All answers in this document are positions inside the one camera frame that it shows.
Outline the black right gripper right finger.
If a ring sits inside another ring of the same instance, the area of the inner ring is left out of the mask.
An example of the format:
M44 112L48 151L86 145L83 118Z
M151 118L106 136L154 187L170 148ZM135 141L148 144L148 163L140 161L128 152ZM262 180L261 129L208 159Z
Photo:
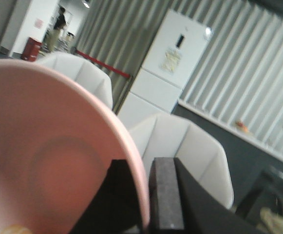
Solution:
M156 157L150 178L151 234L259 234L226 209L179 159Z

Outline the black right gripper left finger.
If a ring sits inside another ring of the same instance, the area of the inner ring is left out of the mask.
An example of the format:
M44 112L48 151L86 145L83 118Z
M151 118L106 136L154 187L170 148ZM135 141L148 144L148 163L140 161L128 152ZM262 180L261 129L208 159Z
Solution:
M70 233L142 233L137 192L125 160L112 161L97 194Z

